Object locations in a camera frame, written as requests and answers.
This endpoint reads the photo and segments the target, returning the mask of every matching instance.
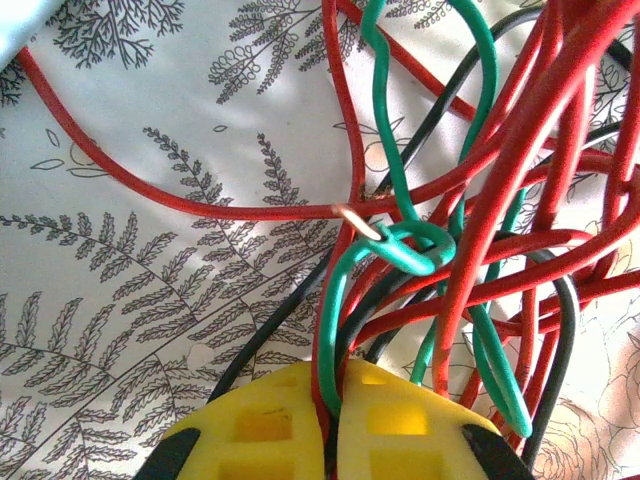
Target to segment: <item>black plastic part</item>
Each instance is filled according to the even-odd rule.
[[[185,428],[162,440],[133,480],[177,480],[191,450],[200,438],[197,428]]]
[[[469,448],[489,480],[534,480],[527,466],[500,435],[479,425],[463,425]]]

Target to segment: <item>patterned background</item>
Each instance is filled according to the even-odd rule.
[[[154,184],[216,205],[345,199],[348,144],[319,2],[210,3],[69,0],[30,48],[98,145]],[[441,0],[388,3],[384,27],[446,81],[472,45],[461,20]],[[517,8],[502,0],[478,6],[490,23]],[[386,171],[368,93],[372,58],[358,28],[338,22],[369,191]],[[500,41],[504,69],[526,33]],[[621,32],[625,43],[630,37],[629,28]],[[471,102],[479,78],[476,71],[462,90]],[[625,72],[603,59],[594,127],[619,119],[627,86]],[[404,145],[433,98],[397,65],[390,88]],[[130,478],[330,248],[337,222],[219,221],[159,207],[76,147],[16,63],[0,74],[0,105],[0,477]],[[410,167],[411,184],[451,168],[464,128],[454,116],[443,120]],[[559,224],[597,231],[603,181],[576,177]],[[529,192],[520,230],[538,194]],[[623,245],[616,272],[640,264],[637,239]],[[510,259],[506,268],[521,266]],[[316,291],[303,302],[240,384],[308,358],[317,299]],[[637,290],[603,298],[583,315],[538,458],[541,478],[640,472],[639,299]],[[511,297],[493,313],[518,306]],[[408,377],[426,327],[405,329],[383,364]],[[468,334],[455,345],[458,389],[473,365]],[[485,394],[477,408],[488,412]]]

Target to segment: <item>yellow plastic part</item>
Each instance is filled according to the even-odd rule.
[[[307,363],[233,390],[164,435],[185,428],[200,438],[178,480],[323,480],[322,433]]]
[[[345,377],[340,480],[486,480],[461,426],[486,418],[361,360]]]

